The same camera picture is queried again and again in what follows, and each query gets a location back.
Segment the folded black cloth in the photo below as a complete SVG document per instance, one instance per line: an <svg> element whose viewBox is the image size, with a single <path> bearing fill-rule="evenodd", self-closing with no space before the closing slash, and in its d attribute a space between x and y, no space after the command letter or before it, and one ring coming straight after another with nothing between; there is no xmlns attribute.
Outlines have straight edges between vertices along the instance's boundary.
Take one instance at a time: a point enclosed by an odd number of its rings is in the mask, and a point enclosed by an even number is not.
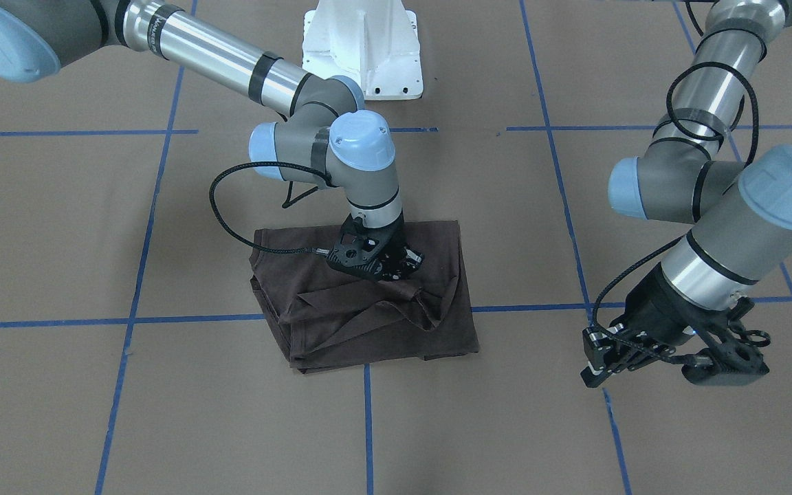
<svg viewBox="0 0 792 495"><path fill-rule="evenodd" d="M339 225L263 229L269 248L327 247ZM425 258L411 278L370 282L336 272L321 256L252 252L252 291L283 356L302 373L395 358L478 352L455 221L406 223Z"/></svg>

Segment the black end effector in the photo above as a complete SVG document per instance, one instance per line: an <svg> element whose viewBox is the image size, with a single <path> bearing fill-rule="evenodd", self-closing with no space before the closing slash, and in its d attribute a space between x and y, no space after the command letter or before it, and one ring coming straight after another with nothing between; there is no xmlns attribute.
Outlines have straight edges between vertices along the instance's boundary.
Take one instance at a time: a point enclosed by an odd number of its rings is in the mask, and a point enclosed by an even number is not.
<svg viewBox="0 0 792 495"><path fill-rule="evenodd" d="M758 350L770 343L768 335L748 331L741 318L754 307L739 298L727 311L696 307L670 287L662 267L656 266L626 298L626 310L610 329L588 327L582 344L588 366L580 373L589 388L600 386L613 373L634 371L655 361L682 364L683 374L695 385L746 385L769 372ZM694 329L706 349L674 356Z"/></svg>
<svg viewBox="0 0 792 495"><path fill-rule="evenodd" d="M365 228L362 219L348 216L338 242L326 256L329 267L367 280L401 280L417 272L424 255L405 239L402 215L383 228Z"/></svg>

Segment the dark cloth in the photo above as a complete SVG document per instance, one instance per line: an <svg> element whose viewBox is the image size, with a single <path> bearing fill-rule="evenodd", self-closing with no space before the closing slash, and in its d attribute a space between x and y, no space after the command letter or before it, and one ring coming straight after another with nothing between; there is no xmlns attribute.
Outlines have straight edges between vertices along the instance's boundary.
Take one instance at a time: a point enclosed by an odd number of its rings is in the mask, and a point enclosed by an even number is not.
<svg viewBox="0 0 792 495"><path fill-rule="evenodd" d="M258 230L269 248L329 247L339 225ZM478 352L455 221L406 223L424 254L411 278L370 282L314 254L252 252L252 291L283 356L302 373L395 358Z"/></svg>

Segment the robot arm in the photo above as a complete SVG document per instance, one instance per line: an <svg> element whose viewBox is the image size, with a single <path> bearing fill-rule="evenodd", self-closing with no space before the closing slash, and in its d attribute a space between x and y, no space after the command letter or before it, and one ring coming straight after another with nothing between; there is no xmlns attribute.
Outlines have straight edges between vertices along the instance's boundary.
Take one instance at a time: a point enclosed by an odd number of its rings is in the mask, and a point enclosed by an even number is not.
<svg viewBox="0 0 792 495"><path fill-rule="evenodd" d="M614 210L697 223L630 291L622 316L584 330L586 386L657 360L682 364L698 385L743 385L768 373L758 350L768 335L741 318L754 306L747 292L792 253L792 146L750 166L712 158L738 113L739 75L748 78L767 42L791 24L789 1L717 3L695 56L694 67L704 66L672 85L673 105L646 155L614 167ZM693 335L707 348L674 356Z"/></svg>
<svg viewBox="0 0 792 495"><path fill-rule="evenodd" d="M317 251L329 266L373 280L418 269L424 258L402 232L389 126L364 109L351 79L318 78L158 0L0 0L3 78L32 82L114 44L179 63L287 119L255 128L250 159L272 162L256 168L267 177L343 187L350 214L342 235Z"/></svg>

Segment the white plastic stand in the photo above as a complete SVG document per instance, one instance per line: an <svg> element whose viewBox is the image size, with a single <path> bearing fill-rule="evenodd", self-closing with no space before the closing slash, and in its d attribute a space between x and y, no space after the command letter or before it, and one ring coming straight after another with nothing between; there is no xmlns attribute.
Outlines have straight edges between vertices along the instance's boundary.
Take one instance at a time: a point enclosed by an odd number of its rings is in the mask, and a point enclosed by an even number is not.
<svg viewBox="0 0 792 495"><path fill-rule="evenodd" d="M320 0L305 14L302 68L345 75L366 100L412 100L424 93L417 16L402 0Z"/></svg>

